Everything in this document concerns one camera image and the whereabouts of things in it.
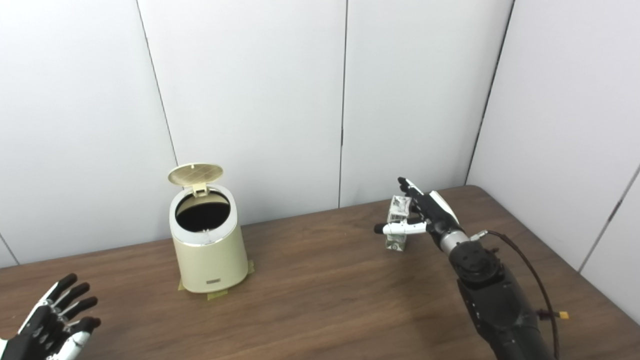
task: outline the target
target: open lid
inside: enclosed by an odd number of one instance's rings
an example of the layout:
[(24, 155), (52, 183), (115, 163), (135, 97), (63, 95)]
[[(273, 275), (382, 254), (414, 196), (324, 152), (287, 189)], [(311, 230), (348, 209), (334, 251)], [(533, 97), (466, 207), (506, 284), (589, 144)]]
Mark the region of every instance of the open lid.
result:
[(222, 176), (222, 168), (205, 163), (191, 163), (179, 166), (169, 173), (169, 181), (180, 186), (191, 186), (193, 196), (206, 196), (207, 183), (211, 183)]

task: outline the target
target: white wall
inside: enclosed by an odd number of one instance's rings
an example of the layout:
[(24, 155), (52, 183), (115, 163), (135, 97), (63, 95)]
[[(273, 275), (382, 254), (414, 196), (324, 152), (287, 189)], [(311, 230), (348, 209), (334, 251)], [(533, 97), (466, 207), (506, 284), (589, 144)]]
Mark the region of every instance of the white wall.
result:
[(637, 323), (640, 323), (640, 287), (637, 285), (639, 215), (640, 181), (636, 178), (582, 269), (587, 280)]
[(511, 0), (351, 0), (340, 205), (465, 182)]
[(135, 0), (0, 2), (0, 233), (21, 263), (169, 237)]
[(516, 1), (469, 174), (574, 268), (638, 165), (638, 13)]
[(0, 268), (6, 268), (7, 266), (13, 265), (18, 264), (15, 262), (13, 256), (11, 256), (11, 253), (4, 242), (0, 239)]
[(179, 163), (247, 224), (338, 203), (345, 0), (141, 0)]

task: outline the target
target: table surface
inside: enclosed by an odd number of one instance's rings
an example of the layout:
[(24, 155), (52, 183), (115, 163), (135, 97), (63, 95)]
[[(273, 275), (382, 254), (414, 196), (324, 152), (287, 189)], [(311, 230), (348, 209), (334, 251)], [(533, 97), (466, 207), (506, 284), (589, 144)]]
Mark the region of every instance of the table surface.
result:
[[(440, 192), (469, 233), (510, 236), (539, 272), (560, 321), (563, 359), (638, 359), (640, 327), (475, 186)], [(170, 240), (0, 270), (0, 337), (61, 276), (88, 281), (102, 318), (80, 359), (494, 359), (476, 334), (447, 258), (428, 235), (405, 252), (372, 232), (388, 201), (243, 227), (255, 273), (229, 290), (177, 291)], [(534, 307), (540, 291), (520, 258), (487, 236)], [(540, 325), (549, 344), (550, 325)]]

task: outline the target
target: robotic hand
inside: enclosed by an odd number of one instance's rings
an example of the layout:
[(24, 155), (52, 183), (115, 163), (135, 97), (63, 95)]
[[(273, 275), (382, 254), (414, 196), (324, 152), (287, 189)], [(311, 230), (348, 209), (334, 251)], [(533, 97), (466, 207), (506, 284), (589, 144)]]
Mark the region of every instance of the robotic hand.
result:
[[(555, 359), (538, 330), (537, 314), (513, 274), (500, 262), (494, 251), (486, 250), (480, 241), (475, 241), (487, 233), (500, 236), (503, 240), (506, 237), (485, 230), (469, 238), (453, 210), (437, 192), (424, 194), (403, 177), (399, 177), (398, 182), (400, 190), (412, 198), (411, 211), (417, 213), (419, 218), (378, 224), (374, 232), (431, 235), (458, 275), (458, 289), (476, 331), (489, 343), (498, 360)], [(535, 272), (534, 276), (541, 284)], [(541, 289), (549, 312), (553, 313), (542, 286)], [(552, 323), (554, 339), (557, 339), (555, 322), (552, 320)]]
[(67, 291), (76, 281), (77, 275), (69, 274), (53, 284), (33, 307), (18, 335), (0, 339), (0, 360), (74, 360), (78, 356), (100, 326), (100, 319), (84, 317), (69, 323), (98, 303), (96, 297), (89, 297), (71, 305), (89, 291), (86, 282)]

